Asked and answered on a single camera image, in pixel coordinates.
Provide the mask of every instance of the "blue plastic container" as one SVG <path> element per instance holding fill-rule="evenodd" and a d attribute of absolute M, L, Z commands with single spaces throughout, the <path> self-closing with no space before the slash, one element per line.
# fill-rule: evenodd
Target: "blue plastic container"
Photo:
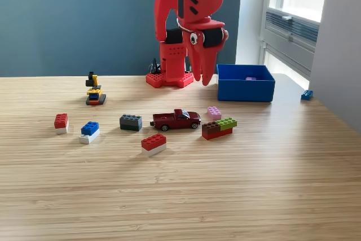
<path fill-rule="evenodd" d="M 272 102 L 276 81 L 266 66 L 217 64 L 217 72 L 218 100 Z"/>

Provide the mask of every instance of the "toy car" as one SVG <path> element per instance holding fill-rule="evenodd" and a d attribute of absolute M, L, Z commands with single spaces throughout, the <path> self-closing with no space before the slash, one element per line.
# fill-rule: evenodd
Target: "toy car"
<path fill-rule="evenodd" d="M 196 112 L 187 112 L 183 109 L 175 109 L 174 113 L 154 114 L 151 126 L 162 131 L 168 129 L 193 128 L 201 124 L 201 117 Z"/>

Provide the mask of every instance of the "white lego brick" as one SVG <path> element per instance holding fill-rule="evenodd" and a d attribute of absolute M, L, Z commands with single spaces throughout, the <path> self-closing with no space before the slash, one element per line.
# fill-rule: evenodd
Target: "white lego brick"
<path fill-rule="evenodd" d="M 156 147 L 154 149 L 151 149 L 150 151 L 147 151 L 146 149 L 142 148 L 142 154 L 150 157 L 152 155 L 156 155 L 157 153 L 164 151 L 167 149 L 167 143 L 164 143 L 163 145 Z"/>
<path fill-rule="evenodd" d="M 90 144 L 99 134 L 100 134 L 100 129 L 95 131 L 93 135 L 81 135 L 79 137 L 79 142 L 83 144 Z"/>
<path fill-rule="evenodd" d="M 58 134 L 58 135 L 66 134 L 66 133 L 68 132 L 68 127 L 69 127 L 69 120 L 68 120 L 68 122 L 67 122 L 66 127 L 55 129 L 55 133 Z"/>

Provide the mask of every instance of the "gray lego brick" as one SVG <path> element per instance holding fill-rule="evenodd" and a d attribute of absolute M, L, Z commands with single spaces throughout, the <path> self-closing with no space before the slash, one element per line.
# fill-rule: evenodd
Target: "gray lego brick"
<path fill-rule="evenodd" d="M 136 115 L 123 115 L 119 119 L 121 125 L 142 126 L 142 122 L 142 117 Z"/>
<path fill-rule="evenodd" d="M 121 125 L 120 125 L 120 129 L 121 129 L 121 130 L 140 131 L 141 128 L 142 128 L 142 124 L 140 124 L 139 126 L 126 125 L 126 124 L 121 124 Z"/>

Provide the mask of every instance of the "green lego brick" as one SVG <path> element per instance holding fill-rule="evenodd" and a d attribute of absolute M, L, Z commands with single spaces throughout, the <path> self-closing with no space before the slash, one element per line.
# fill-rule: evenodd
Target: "green lego brick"
<path fill-rule="evenodd" d="M 217 124 L 221 126 L 221 131 L 231 129 L 237 126 L 237 121 L 232 118 L 227 118 L 217 121 Z"/>

